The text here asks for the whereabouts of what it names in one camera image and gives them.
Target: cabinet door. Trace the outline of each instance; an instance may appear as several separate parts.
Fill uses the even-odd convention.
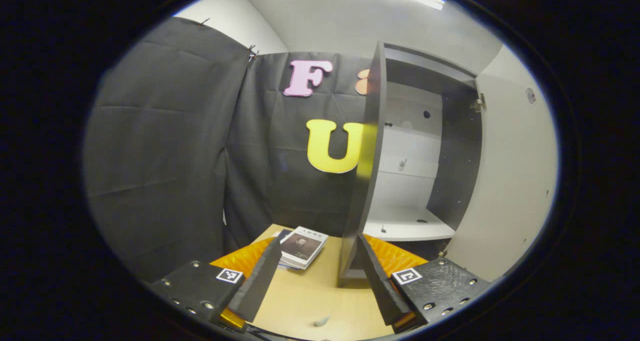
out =
[[[340,253],[340,279],[364,278],[356,255],[356,236],[364,229],[369,215],[373,190],[378,175],[382,133],[384,131],[384,110],[387,104],[387,61],[384,44],[378,42],[368,73],[364,128],[356,168],[347,223],[342,233]]]

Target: black fabric backdrop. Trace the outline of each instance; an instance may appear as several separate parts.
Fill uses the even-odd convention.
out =
[[[230,37],[172,17],[102,79],[85,136],[86,191],[105,240],[142,280],[213,261],[272,223],[342,236],[355,171],[311,166],[306,122],[335,122],[329,155],[343,158],[343,124],[364,115],[357,73],[371,60],[318,52],[248,60]],[[313,95],[286,96],[294,60],[329,60],[333,70]]]
[[[222,151],[247,59],[235,40],[174,17],[102,79],[84,182],[103,237],[142,280],[223,254]]]

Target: white shelf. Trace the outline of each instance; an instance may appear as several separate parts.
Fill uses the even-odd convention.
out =
[[[384,241],[428,241],[450,239],[455,231],[428,209],[407,207],[372,208],[364,234]]]

